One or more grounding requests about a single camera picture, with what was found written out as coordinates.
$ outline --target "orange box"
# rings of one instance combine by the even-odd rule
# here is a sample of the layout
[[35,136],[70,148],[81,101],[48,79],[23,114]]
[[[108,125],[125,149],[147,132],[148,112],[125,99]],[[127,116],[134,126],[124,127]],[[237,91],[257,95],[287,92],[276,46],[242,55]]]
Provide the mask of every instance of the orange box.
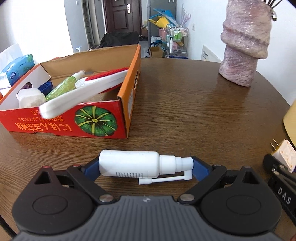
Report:
[[[8,131],[127,138],[140,65],[140,45],[101,48],[38,64],[17,81],[0,100],[0,122]],[[81,69],[86,73],[93,72],[90,75],[94,75],[126,67],[129,70],[121,86],[100,93],[56,118],[43,119],[38,107],[18,108],[17,93],[28,82],[33,88],[38,88],[50,79],[53,85],[57,86],[66,77]]]

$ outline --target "black cable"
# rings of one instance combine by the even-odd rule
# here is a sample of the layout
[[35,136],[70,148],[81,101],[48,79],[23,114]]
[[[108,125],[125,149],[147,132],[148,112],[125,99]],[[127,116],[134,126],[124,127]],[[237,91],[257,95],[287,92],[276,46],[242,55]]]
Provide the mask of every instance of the black cable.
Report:
[[13,231],[12,228],[8,225],[8,223],[5,222],[5,220],[2,218],[1,215],[0,215],[0,225],[9,234],[11,238],[14,238],[17,235],[15,231]]

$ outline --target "wooden door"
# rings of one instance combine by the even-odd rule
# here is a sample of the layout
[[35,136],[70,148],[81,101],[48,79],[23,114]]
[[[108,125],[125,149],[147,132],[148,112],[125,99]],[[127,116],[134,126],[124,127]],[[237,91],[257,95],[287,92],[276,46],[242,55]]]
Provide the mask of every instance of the wooden door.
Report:
[[105,0],[107,33],[141,32],[139,0]]

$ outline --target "white spray bottle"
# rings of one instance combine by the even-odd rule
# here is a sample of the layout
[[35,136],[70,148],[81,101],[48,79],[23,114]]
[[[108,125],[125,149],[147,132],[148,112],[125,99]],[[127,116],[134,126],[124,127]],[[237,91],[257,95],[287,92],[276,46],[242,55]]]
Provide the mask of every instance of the white spray bottle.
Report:
[[[139,178],[139,184],[192,179],[193,159],[159,155],[155,151],[103,150],[99,170],[103,176]],[[157,178],[184,172],[183,176]]]

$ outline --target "wooden table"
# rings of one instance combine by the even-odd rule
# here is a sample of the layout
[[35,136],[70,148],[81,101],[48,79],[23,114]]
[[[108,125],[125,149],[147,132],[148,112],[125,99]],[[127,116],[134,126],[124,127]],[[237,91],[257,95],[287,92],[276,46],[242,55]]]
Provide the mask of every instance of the wooden table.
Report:
[[[12,204],[45,164],[55,170],[85,164],[103,149],[151,150],[163,155],[196,155],[228,169],[262,168],[269,144],[285,138],[282,119],[289,106],[274,87],[256,74],[251,87],[218,74],[219,64],[176,59],[143,59],[128,139],[94,139],[7,132],[0,126],[0,214],[14,230]],[[139,186],[138,180],[100,177],[97,183],[116,198],[173,195],[197,181]],[[296,228],[283,212],[276,233],[288,240]],[[0,229],[0,240],[9,240]]]

